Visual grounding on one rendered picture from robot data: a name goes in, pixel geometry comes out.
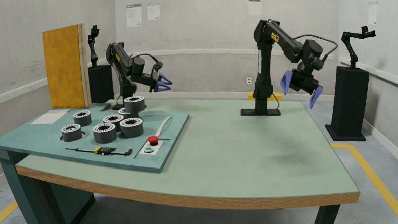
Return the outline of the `yellow flat panel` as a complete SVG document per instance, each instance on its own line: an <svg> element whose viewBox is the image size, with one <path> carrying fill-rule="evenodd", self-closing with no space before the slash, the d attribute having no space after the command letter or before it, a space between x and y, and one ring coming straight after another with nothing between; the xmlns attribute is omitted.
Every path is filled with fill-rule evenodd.
<svg viewBox="0 0 398 224"><path fill-rule="evenodd" d="M85 23L42 34L52 108L90 109Z"/></svg>

